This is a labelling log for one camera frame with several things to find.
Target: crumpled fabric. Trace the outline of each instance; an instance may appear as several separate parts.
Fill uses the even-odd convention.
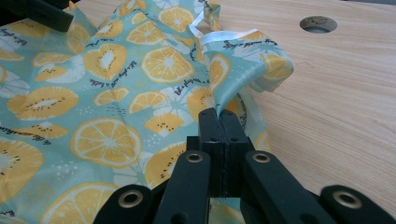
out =
[[[78,8],[67,33],[0,27],[0,223],[91,223],[116,189],[155,188],[206,108],[233,111],[270,150],[247,86],[273,91],[292,63],[260,31],[221,31],[219,10],[130,0],[98,28]],[[238,207],[213,199],[209,221],[243,223]]]

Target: wooden surface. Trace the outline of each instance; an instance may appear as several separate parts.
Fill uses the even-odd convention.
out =
[[[98,24],[122,0],[83,0]],[[273,152],[315,193],[341,184],[396,217],[396,6],[335,0],[219,0],[224,30],[264,31],[295,71],[275,92],[254,93]],[[311,34],[325,16],[338,27]]]

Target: citrus pattern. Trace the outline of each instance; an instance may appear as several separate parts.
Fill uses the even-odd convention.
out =
[[[73,4],[65,33],[30,20],[2,27],[0,213],[12,213],[0,223],[92,223],[115,189],[169,178],[209,107],[233,111],[268,150],[241,88],[283,81],[282,48],[256,30],[202,34],[201,21],[220,29],[211,1],[126,1],[100,28]],[[211,206],[211,222],[243,223],[237,201]]]
[[[128,0],[120,6],[120,16],[128,15],[136,7],[142,10],[146,9],[146,2],[144,0]]]
[[[14,52],[15,49],[0,39],[0,61],[19,62],[23,56]]]
[[[27,95],[29,93],[29,84],[21,80],[17,75],[7,71],[0,66],[0,97],[12,98],[15,95]]]
[[[99,49],[89,50],[84,55],[87,70],[106,80],[111,80],[120,72],[125,60],[126,48],[115,44],[103,44]]]
[[[194,21],[191,12],[184,7],[169,7],[158,14],[158,19],[178,32],[184,32],[187,25]]]
[[[50,33],[49,27],[31,20],[13,22],[9,28],[16,33],[34,38],[42,38]]]
[[[161,149],[151,157],[145,170],[145,178],[151,189],[159,186],[171,176],[178,156],[185,151],[185,142],[176,143]]]
[[[159,105],[165,101],[166,97],[160,91],[144,91],[134,97],[129,104],[128,112],[132,114],[150,106]]]
[[[160,44],[166,39],[165,35],[155,27],[152,21],[146,21],[136,28],[126,37],[126,41],[137,45]]]
[[[7,70],[0,65],[0,83],[5,82],[7,79]]]
[[[48,79],[61,77],[67,73],[67,68],[55,65],[54,63],[47,64],[38,71],[35,81],[46,81]]]
[[[115,37],[122,33],[123,30],[123,23],[121,20],[115,20],[111,22],[110,24],[106,25],[102,29],[96,33],[95,36],[100,36],[100,37]]]
[[[63,137],[69,132],[66,128],[48,121],[44,121],[30,127],[17,128],[14,129],[14,131],[18,133],[32,133],[48,139]],[[30,135],[26,134],[19,134],[19,136],[30,137]]]
[[[14,197],[25,187],[43,160],[37,148],[22,141],[0,138],[0,203]]]
[[[187,97],[187,108],[195,121],[198,121],[198,114],[201,111],[215,105],[215,99],[208,87],[195,87]]]
[[[95,105],[106,105],[111,102],[121,101],[129,93],[128,88],[118,87],[114,90],[106,90],[99,92],[94,98]]]
[[[270,138],[267,130],[262,131],[254,141],[254,148],[261,151],[271,151]]]
[[[122,168],[137,161],[142,143],[138,132],[122,120],[102,118],[79,125],[70,140],[70,148],[84,160]]]
[[[18,119],[50,119],[60,116],[78,102],[78,96],[65,87],[43,87],[27,96],[16,95],[8,103],[8,109]]]
[[[164,114],[154,116],[149,119],[146,122],[145,127],[162,137],[166,137],[169,133],[172,133],[179,128],[183,122],[183,119],[178,115]]]
[[[49,206],[40,223],[93,223],[103,204],[118,188],[106,182],[77,185]]]
[[[267,69],[264,75],[267,80],[276,82],[285,79],[291,74],[291,67],[284,57],[275,54],[261,54],[261,56]]]
[[[39,52],[32,58],[31,63],[33,67],[42,67],[49,63],[64,63],[71,57],[72,55],[58,52]]]
[[[145,21],[146,19],[147,17],[143,12],[138,12],[132,16],[131,24],[138,24],[139,22]]]
[[[224,55],[218,53],[213,56],[209,67],[210,90],[214,91],[228,76],[230,70],[230,62]]]
[[[148,52],[141,68],[151,81],[159,84],[177,83],[194,74],[192,65],[171,47]]]
[[[83,65],[82,57],[77,55],[69,60],[69,64],[57,65],[57,63],[48,63],[42,66],[35,77],[35,81],[72,83],[79,81],[84,75],[85,66]]]
[[[66,43],[69,49],[72,52],[79,54],[85,49],[85,46],[90,40],[90,34],[88,34],[84,26],[74,22],[70,25],[66,38]]]
[[[249,35],[245,35],[245,36],[241,37],[241,39],[243,39],[243,40],[258,40],[258,39],[264,39],[265,37],[267,37],[267,35],[265,35],[263,32],[255,31]]]

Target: fabric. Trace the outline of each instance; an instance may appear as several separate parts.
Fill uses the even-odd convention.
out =
[[[0,223],[91,223],[114,190],[155,188],[209,107],[270,149],[246,85],[272,91],[291,74],[274,40],[220,31],[219,5],[203,0],[128,1],[99,28],[70,13],[67,33],[0,27]],[[211,200],[210,221],[241,223],[238,207]]]

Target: lemon slice print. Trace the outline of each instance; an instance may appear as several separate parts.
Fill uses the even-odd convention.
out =
[[[77,185],[49,206],[40,223],[93,223],[103,204],[117,188],[106,182]]]
[[[209,75],[210,75],[210,90],[214,91],[230,73],[230,62],[224,55],[218,53],[213,56],[210,62]]]
[[[49,119],[65,114],[78,102],[78,96],[65,87],[48,86],[27,96],[16,95],[7,102],[18,119]]]
[[[146,2],[144,0],[128,0],[120,6],[120,16],[125,16],[131,13],[136,7],[142,10],[146,9]]]
[[[186,143],[176,143],[151,157],[145,170],[145,178],[150,188],[154,189],[171,176],[178,156],[185,151]]]
[[[39,52],[32,58],[31,63],[33,67],[42,67],[48,63],[64,63],[71,57],[72,55],[58,52]]]
[[[169,7],[158,14],[158,19],[178,32],[186,31],[187,25],[194,21],[191,12],[184,7]]]
[[[100,118],[79,125],[70,140],[70,147],[83,160],[123,168],[137,161],[142,143],[138,132],[122,120]]]
[[[263,76],[268,81],[283,80],[291,74],[291,68],[286,59],[275,54],[261,54],[267,72]]]
[[[254,148],[261,151],[271,151],[270,137],[266,130],[259,133],[256,140],[254,141]]]
[[[264,39],[265,37],[267,37],[267,35],[265,35],[263,32],[261,31],[255,31],[251,34],[242,36],[240,39],[243,40],[258,40],[258,39]]]
[[[106,105],[111,102],[121,101],[129,93],[128,88],[118,87],[114,90],[106,90],[99,92],[94,98],[95,105]]]
[[[159,84],[178,83],[194,74],[192,65],[171,47],[146,53],[141,68],[151,81]]]
[[[80,54],[89,40],[90,35],[87,30],[80,23],[72,23],[66,35],[66,43],[69,49],[76,54]]]
[[[143,12],[138,12],[132,16],[131,24],[138,24],[139,22],[145,21],[146,19],[147,17]]]
[[[137,45],[160,44],[166,39],[165,35],[155,27],[152,21],[146,21],[136,28],[126,37],[126,41]]]
[[[14,197],[27,184],[43,160],[37,148],[0,138],[0,203]]]
[[[129,104],[130,114],[146,109],[150,106],[159,105],[166,101],[166,96],[160,91],[145,91],[137,94]]]
[[[125,60],[126,48],[116,44],[103,44],[99,49],[89,50],[84,55],[87,70],[106,80],[111,80],[120,72]]]
[[[198,121],[198,114],[210,107],[215,107],[215,100],[208,87],[194,87],[187,97],[187,108],[191,117]]]

